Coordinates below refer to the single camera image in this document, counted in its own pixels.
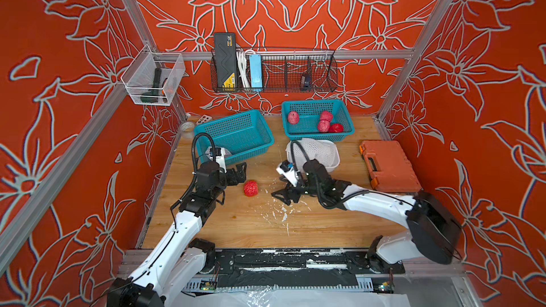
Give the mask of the teal basket with netted apples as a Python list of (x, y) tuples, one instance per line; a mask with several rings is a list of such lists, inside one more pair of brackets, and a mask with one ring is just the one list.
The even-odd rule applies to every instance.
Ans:
[(230, 152), (225, 157), (227, 166), (264, 154), (274, 143), (269, 125), (256, 109), (198, 125), (194, 131), (208, 134), (216, 147)]

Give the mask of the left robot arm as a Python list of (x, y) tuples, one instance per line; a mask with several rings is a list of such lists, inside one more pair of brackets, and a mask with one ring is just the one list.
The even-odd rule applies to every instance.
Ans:
[(192, 182), (172, 205), (173, 225), (127, 279), (116, 279), (106, 293), (107, 306), (175, 306), (183, 289), (200, 271), (216, 265), (216, 246), (197, 239), (228, 186), (247, 180), (247, 164), (223, 169), (214, 161), (195, 167)]

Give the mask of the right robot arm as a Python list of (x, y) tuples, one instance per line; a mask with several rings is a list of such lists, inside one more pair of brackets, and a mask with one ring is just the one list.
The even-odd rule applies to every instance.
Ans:
[(420, 257), (448, 265), (458, 256), (456, 246), (462, 226), (429, 193), (421, 191), (414, 196), (400, 196), (336, 180), (316, 159), (307, 161), (301, 168), (283, 161), (277, 166), (277, 173), (286, 186), (275, 191), (272, 197), (287, 206), (298, 203), (302, 196), (312, 196), (324, 209), (367, 213), (404, 227), (402, 233), (390, 237), (380, 235), (373, 240), (364, 263), (375, 273)]

